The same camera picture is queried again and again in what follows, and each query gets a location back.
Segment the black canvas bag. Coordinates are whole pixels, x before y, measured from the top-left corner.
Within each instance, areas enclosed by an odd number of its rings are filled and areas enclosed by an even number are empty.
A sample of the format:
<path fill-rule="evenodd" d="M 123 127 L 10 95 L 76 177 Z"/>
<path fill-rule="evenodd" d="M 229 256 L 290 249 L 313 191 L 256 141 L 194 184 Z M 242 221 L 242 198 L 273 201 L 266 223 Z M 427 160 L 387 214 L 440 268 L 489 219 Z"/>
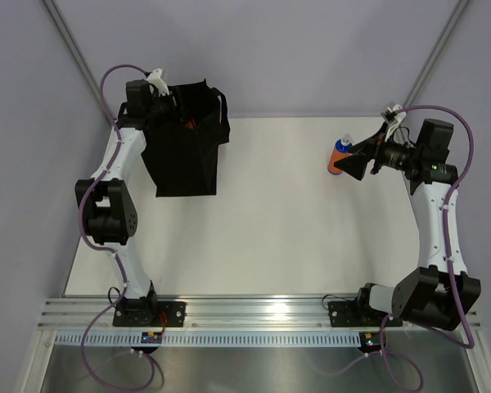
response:
<path fill-rule="evenodd" d="M 144 126 L 144 165 L 156 186 L 157 197 L 212 196 L 217 192 L 218 149 L 229 142 L 231 127 L 227 100 L 206 81 L 172 86 L 171 94 L 182 103 L 184 122 Z M 196 122 L 195 129 L 184 124 Z"/>

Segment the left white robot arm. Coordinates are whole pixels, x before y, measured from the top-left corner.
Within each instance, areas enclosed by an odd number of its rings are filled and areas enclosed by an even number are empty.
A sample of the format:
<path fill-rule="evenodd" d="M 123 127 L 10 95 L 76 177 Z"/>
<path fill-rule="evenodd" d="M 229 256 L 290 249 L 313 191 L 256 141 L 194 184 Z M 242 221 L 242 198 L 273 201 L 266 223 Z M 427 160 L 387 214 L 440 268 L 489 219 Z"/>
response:
<path fill-rule="evenodd" d="M 136 206 L 127 181 L 146 147 L 142 123 L 158 97 L 158 88 L 144 80 L 126 84 L 126 101 L 114 122 L 115 141 L 99 168 L 74 186 L 79 206 L 79 228 L 86 245 L 112 260 L 119 283 L 107 296 L 116 327 L 180 328 L 185 303 L 161 300 L 142 266 L 134 236 Z"/>

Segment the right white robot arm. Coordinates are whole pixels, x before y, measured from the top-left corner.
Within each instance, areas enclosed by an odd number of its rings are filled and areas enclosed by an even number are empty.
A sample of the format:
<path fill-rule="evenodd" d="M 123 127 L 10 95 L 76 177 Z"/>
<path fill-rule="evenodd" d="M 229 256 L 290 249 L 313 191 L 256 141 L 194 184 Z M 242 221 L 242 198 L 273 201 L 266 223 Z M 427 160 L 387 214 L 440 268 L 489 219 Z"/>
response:
<path fill-rule="evenodd" d="M 390 129 L 383 123 L 371 137 L 352 146 L 335 167 L 357 180 L 363 179 L 369 163 L 372 174 L 383 167 L 404 174 L 419 235 L 417 267 L 393 287 L 366 283 L 349 302 L 346 315 L 331 305 L 331 323 L 351 326 L 356 318 L 371 326 L 390 314 L 399 321 L 452 331 L 481 293 L 480 281 L 469 276 L 459 251 L 458 170 L 446 162 L 453 125 L 426 119 L 412 145 L 395 142 Z"/>

